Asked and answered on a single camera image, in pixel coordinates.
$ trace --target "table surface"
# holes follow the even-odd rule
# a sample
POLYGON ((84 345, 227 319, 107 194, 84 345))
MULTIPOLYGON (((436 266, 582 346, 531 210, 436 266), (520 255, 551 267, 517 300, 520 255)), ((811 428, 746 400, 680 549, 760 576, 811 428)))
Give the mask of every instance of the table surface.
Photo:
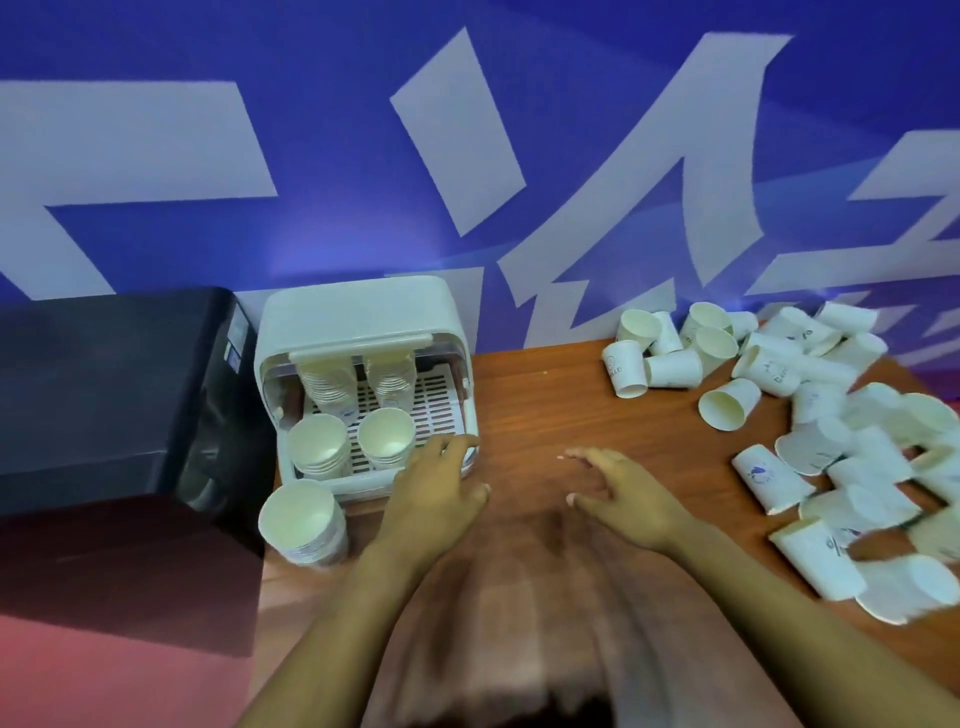
MULTIPOLYGON (((696 401, 730 378, 721 367, 696 390, 650 390, 619 400, 600 351, 606 342, 474 357, 482 437, 476 474, 492 485, 488 509, 431 571, 388 646, 367 712, 371 726, 497 725, 516 716, 575 713, 603 725, 799 725, 719 610, 682 570, 632 549, 564 496, 595 477, 558 459, 565 448, 619 449, 805 595, 813 592, 766 537, 796 519, 759 505, 730 466, 772 447, 787 430, 789 401, 764 395, 736 432, 707 426, 696 401)), ((902 392, 924 386, 893 360, 860 380, 902 392)), ((814 482, 825 490, 825 477, 814 482)), ((901 486, 925 510, 941 507, 901 486)), ((383 501, 353 504, 351 556, 370 542, 383 501)), ((854 558, 909 552, 897 529, 872 534, 854 558)), ((316 615, 336 603, 349 562, 325 573, 268 552, 254 642, 254 694, 316 615)), ((853 601, 825 604, 960 694, 960 609, 903 627, 853 601)))

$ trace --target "white paper cup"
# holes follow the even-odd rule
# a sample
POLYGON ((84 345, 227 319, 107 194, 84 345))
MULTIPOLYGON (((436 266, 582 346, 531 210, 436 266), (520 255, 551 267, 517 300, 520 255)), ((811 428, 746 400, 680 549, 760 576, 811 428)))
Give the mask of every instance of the white paper cup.
POLYGON ((756 314, 752 311, 730 311, 730 321, 733 326, 733 338, 742 341, 760 326, 756 314))
POLYGON ((913 479, 947 503, 960 502, 960 450, 944 445, 910 461, 913 479))
POLYGON ((775 353, 784 364, 789 364, 794 356, 804 353, 804 346, 798 341, 767 336, 759 331, 754 331, 744 340, 740 346, 740 353, 746 353, 753 347, 762 347, 770 353, 775 353))
POLYGON ((790 362, 790 366, 802 381, 822 381, 840 387, 844 392, 849 391, 859 377, 856 369, 848 364, 811 354, 801 354, 790 362))
POLYGON ((693 346, 697 331, 704 327, 720 328, 733 336, 730 314, 715 303, 700 301, 690 307, 684 325, 680 329, 680 340, 684 342, 684 346, 693 346))
POLYGON ((277 488, 260 509, 257 526, 264 541, 299 566, 326 566, 347 551, 344 512, 330 489, 316 480, 277 488))
POLYGON ((763 347, 752 347, 733 367, 733 376, 742 376, 774 397, 789 397, 800 386, 800 375, 780 360, 780 355, 763 347))
POLYGON ((829 327, 853 336, 871 330, 878 315, 879 313, 871 308, 827 301, 820 306, 814 318, 829 327))
POLYGON ((882 425, 900 408, 900 392, 888 384, 872 381, 847 395, 840 419, 850 429, 882 425))
POLYGON ((843 547, 866 533, 886 528, 889 521, 882 501, 861 485, 848 485, 805 500, 800 504, 800 517, 822 519, 843 547))
POLYGON ((654 316, 660 322, 660 336, 650 345, 650 353, 654 356, 663 356, 666 353, 678 352, 684 347, 680 340, 673 318, 666 311, 657 311, 654 316))
POLYGON ((906 624, 927 612, 960 604, 960 582, 946 566, 920 553, 857 565, 867 589, 857 604, 888 624, 906 624))
POLYGON ((960 561, 960 505, 951 505, 922 519, 906 535, 920 553, 945 564, 960 561))
POLYGON ((867 588, 853 559, 820 519, 795 521, 771 534, 770 541, 827 601, 852 599, 867 588))
POLYGON ((816 492, 763 445, 751 445, 732 463, 768 516, 782 513, 816 492))
POLYGON ((338 469, 349 452, 347 426, 332 415, 307 415, 287 433, 287 451, 301 473, 340 477, 338 469))
POLYGON ((806 381, 793 393, 791 422, 796 427, 821 417, 836 417, 846 400, 847 393, 840 387, 822 381, 806 381))
POLYGON ((960 418, 950 407, 916 392, 901 395, 900 408, 883 423, 883 429, 902 448, 929 447, 958 426, 960 418))
POLYGON ((684 349, 643 360, 647 384, 651 387, 691 389, 704 380, 704 365, 700 354, 684 349))
POLYGON ((759 387, 749 379, 734 379, 706 392, 700 397, 697 408, 705 423, 714 429, 731 432, 747 422, 759 401, 759 387))
POLYGON ((733 359, 740 348, 736 339, 721 328, 700 327, 690 347, 700 355, 704 364, 704 376, 715 372, 725 361, 733 359))
POLYGON ((654 343, 663 324, 660 319, 649 311, 641 311, 638 308, 631 308, 620 314, 620 324, 616 329, 617 341, 636 341, 640 348, 647 351, 647 348, 654 343))
POLYGON ((835 417, 821 417, 777 438, 777 457, 801 475, 819 475, 850 446, 851 432, 835 417))
POLYGON ((357 444, 376 470, 400 467, 410 456, 416 438, 414 419, 394 407, 373 410, 357 429, 357 444))
POLYGON ((633 340, 616 341, 603 350, 603 363, 613 390, 622 400, 646 394, 647 375, 643 366, 643 348, 633 340))

